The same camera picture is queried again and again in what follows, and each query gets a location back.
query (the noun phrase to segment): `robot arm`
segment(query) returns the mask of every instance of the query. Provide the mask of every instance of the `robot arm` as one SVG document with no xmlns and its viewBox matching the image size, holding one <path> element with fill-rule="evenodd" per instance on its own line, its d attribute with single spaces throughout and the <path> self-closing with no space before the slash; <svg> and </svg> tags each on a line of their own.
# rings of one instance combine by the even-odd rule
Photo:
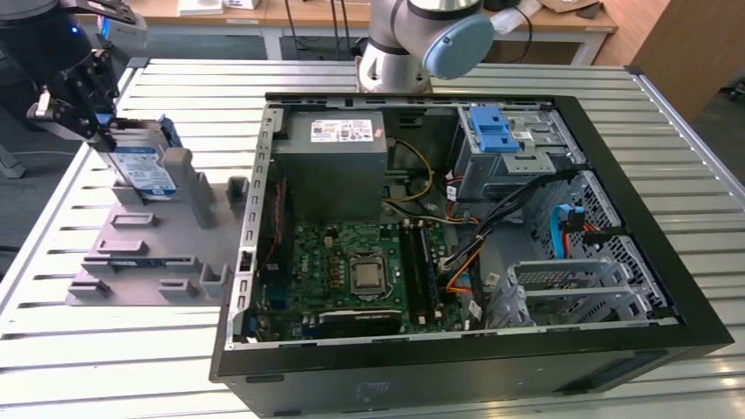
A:
<svg viewBox="0 0 745 419">
<path fill-rule="evenodd" d="M 108 127 L 120 92 L 109 52 L 93 50 L 76 13 L 137 21 L 120 0 L 0 0 L 0 50 L 39 88 L 29 119 L 107 152 L 115 147 Z"/>
<path fill-rule="evenodd" d="M 481 0 L 375 0 L 371 7 L 371 41 L 360 63 L 367 92 L 424 92 L 429 73 L 456 79 L 481 62 L 493 40 Z"/>
</svg>

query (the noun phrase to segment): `table leg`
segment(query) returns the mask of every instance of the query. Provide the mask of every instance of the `table leg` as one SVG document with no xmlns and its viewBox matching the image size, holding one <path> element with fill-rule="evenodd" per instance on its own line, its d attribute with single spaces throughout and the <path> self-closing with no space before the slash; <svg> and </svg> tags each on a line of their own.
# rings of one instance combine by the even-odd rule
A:
<svg viewBox="0 0 745 419">
<path fill-rule="evenodd" d="M 575 58 L 572 58 L 572 65 L 593 65 L 595 58 L 601 50 L 602 42 L 605 42 L 608 33 L 592 32 L 585 33 L 585 36 L 587 38 L 580 44 L 580 48 L 577 48 Z"/>
<path fill-rule="evenodd" d="M 281 61 L 281 28 L 261 28 L 261 36 L 264 38 L 264 46 L 267 48 L 267 59 Z"/>
</svg>

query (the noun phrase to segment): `floor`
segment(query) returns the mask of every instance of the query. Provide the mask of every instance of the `floor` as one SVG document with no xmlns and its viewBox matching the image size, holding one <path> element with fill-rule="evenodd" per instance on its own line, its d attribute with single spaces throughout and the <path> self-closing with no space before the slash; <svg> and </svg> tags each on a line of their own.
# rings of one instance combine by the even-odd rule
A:
<svg viewBox="0 0 745 419">
<path fill-rule="evenodd" d="M 333 39 L 303 38 L 301 43 L 301 59 L 336 58 Z M 295 56 L 291 38 L 283 39 L 283 50 L 285 57 Z M 143 55 L 143 52 L 128 53 Z M 149 41 L 147 55 L 159 58 L 265 59 L 263 41 L 257 37 L 159 36 Z M 345 48 L 341 48 L 340 55 L 343 59 L 351 59 Z M 125 58 L 120 59 L 117 69 L 121 70 L 124 64 Z M 745 181 L 745 103 L 732 102 L 728 95 L 721 93 L 712 100 L 693 127 L 734 175 Z M 0 144 L 12 153 L 73 153 L 79 148 L 77 143 L 59 140 L 51 134 L 29 132 L 3 110 Z M 24 154 L 16 158 L 27 167 L 24 178 L 12 181 L 0 178 L 0 245 L 5 246 L 23 245 L 72 160 L 71 155 L 61 154 Z M 11 265 L 12 256 L 12 253 L 0 251 L 0 278 Z"/>
</svg>

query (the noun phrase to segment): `motherboard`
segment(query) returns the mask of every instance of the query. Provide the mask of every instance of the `motherboard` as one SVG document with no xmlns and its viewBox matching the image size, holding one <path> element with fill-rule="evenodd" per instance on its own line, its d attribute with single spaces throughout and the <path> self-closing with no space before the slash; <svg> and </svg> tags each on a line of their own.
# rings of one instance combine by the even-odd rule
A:
<svg viewBox="0 0 745 419">
<path fill-rule="evenodd" d="M 409 254 L 409 247 L 401 242 L 401 238 L 415 232 L 420 235 L 416 239 L 428 244 L 428 261 L 419 271 L 412 270 L 409 261 L 421 259 L 421 255 Z M 352 320 L 363 313 L 383 316 L 367 322 L 383 328 L 387 327 L 384 317 L 393 316 L 389 324 L 397 325 L 397 333 L 461 330 L 457 300 L 425 300 L 440 293 L 436 261 L 445 254 L 444 231 L 436 223 L 421 226 L 397 223 L 296 225 L 292 280 L 284 285 L 271 285 L 267 290 L 273 312 L 288 314 L 281 316 L 284 320 L 272 322 L 272 330 L 281 339 L 313 339 L 324 320 L 347 322 L 339 329 L 349 330 L 355 329 L 351 325 L 365 323 Z M 432 282 L 412 276 L 432 278 Z M 431 315 L 425 316 L 420 307 L 429 307 Z"/>
</svg>

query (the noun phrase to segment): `green motherboard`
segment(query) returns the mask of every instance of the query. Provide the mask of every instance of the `green motherboard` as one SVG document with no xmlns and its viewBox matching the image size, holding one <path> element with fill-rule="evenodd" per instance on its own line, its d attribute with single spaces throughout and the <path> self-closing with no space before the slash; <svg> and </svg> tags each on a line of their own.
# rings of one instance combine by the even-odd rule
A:
<svg viewBox="0 0 745 419">
<path fill-rule="evenodd" d="M 315 314 L 337 310 L 401 311 L 400 333 L 461 330 L 456 299 L 441 305 L 441 317 L 425 324 L 412 321 L 399 229 L 396 223 L 296 226 L 292 281 L 281 293 L 288 302 L 283 308 L 305 316 L 304 320 L 285 316 L 272 322 L 281 340 L 305 339 L 303 322 L 307 326 Z M 439 260 L 447 254 L 443 227 L 432 224 L 424 231 L 432 260 Z"/>
</svg>

